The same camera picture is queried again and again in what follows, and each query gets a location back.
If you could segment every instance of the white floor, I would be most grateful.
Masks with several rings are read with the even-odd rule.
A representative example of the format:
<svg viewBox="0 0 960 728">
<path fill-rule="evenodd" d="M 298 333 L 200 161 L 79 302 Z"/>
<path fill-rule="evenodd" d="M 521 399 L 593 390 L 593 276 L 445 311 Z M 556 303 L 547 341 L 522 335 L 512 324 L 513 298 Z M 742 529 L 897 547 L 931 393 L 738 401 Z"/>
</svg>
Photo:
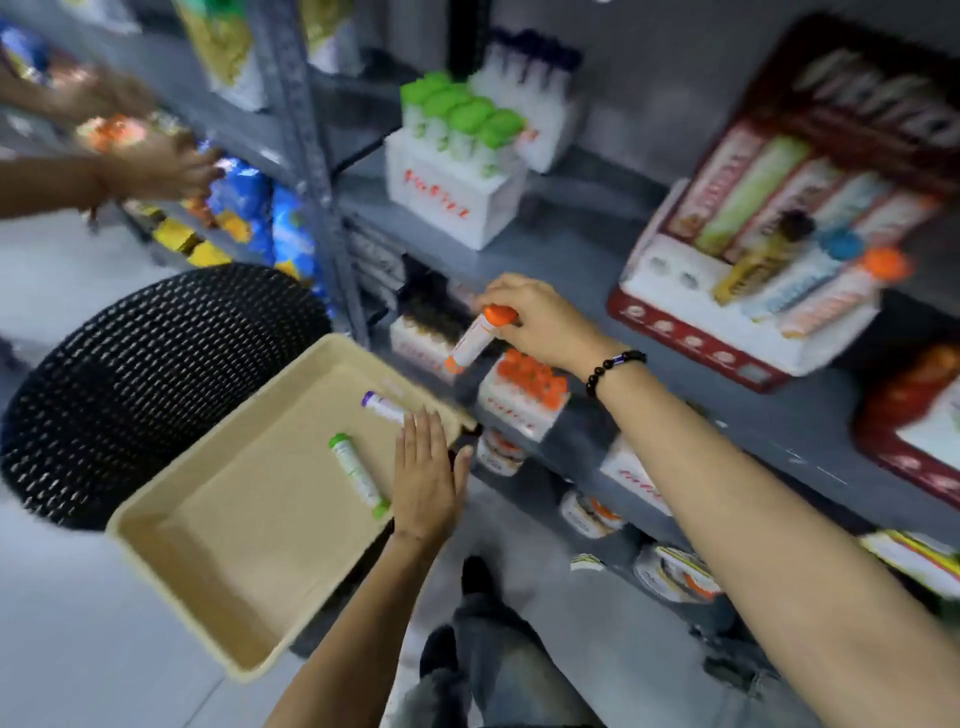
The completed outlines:
<svg viewBox="0 0 960 728">
<path fill-rule="evenodd" d="M 0 335 L 36 358 L 169 273 L 123 229 L 89 237 L 73 212 L 0 224 Z M 570 572 L 553 534 L 479 480 L 470 489 L 420 596 L 392 707 L 457 603 L 463 558 L 479 550 L 611 728 L 732 728 L 741 698 L 700 670 L 685 624 L 614 575 Z M 256 728 L 299 665 L 287 654 L 252 684 L 229 682 L 106 537 L 35 522 L 0 488 L 0 725 Z"/>
</svg>

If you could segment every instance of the shoe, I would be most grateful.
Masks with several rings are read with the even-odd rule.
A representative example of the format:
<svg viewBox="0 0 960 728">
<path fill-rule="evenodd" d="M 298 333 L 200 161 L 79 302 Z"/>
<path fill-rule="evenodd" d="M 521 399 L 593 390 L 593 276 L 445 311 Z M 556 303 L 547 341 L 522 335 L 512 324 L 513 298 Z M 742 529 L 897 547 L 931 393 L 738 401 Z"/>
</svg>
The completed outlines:
<svg viewBox="0 0 960 728">
<path fill-rule="evenodd" d="M 490 567 L 480 556 L 468 556 L 467 560 L 464 561 L 464 570 L 460 577 L 460 589 L 464 596 L 485 594 L 499 598 Z"/>
<path fill-rule="evenodd" d="M 443 667 L 454 672 L 459 669 L 457 638 L 449 624 L 441 624 L 426 638 L 420 654 L 420 679 Z"/>
</svg>

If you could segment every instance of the beige tray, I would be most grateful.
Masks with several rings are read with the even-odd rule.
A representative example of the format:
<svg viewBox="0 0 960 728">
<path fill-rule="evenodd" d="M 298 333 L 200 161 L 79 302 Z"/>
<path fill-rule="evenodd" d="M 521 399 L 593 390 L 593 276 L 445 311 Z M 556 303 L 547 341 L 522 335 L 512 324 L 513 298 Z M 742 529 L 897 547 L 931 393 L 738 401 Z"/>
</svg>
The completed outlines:
<svg viewBox="0 0 960 728">
<path fill-rule="evenodd" d="M 466 413 L 330 334 L 124 502 L 107 526 L 138 570 L 241 681 L 263 674 L 389 521 L 375 521 L 327 441 L 352 439 L 384 494 L 397 425 L 368 390 L 437 409 L 447 442 Z"/>
</svg>

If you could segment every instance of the shelf post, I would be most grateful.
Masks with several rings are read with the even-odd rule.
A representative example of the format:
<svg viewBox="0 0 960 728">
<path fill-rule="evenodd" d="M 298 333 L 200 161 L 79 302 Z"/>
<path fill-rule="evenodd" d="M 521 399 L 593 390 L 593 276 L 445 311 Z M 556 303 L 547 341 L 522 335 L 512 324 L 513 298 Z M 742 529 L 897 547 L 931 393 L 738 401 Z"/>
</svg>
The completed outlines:
<svg viewBox="0 0 960 728">
<path fill-rule="evenodd" d="M 370 347 L 360 289 L 350 263 L 347 229 L 333 196 L 332 156 L 311 92 L 306 41 L 297 0 L 248 0 L 260 72 L 279 120 L 285 156 L 299 181 L 293 190 L 303 203 L 315 256 L 334 308 L 334 329 Z"/>
</svg>

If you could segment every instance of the black bead bracelet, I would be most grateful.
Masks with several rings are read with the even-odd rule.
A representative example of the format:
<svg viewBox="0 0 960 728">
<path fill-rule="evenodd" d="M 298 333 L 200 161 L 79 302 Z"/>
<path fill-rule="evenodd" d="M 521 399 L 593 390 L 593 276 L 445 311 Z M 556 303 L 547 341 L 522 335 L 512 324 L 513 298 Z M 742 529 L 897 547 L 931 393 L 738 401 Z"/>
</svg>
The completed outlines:
<svg viewBox="0 0 960 728">
<path fill-rule="evenodd" d="M 596 399 L 597 382 L 600 381 L 600 377 L 617 364 L 623 364 L 627 361 L 638 361 L 641 364 L 646 364 L 647 355 L 643 352 L 638 352 L 636 349 L 630 349 L 628 352 L 623 352 L 613 359 L 604 359 L 603 365 L 594 369 L 593 374 L 587 377 L 587 396 Z"/>
</svg>

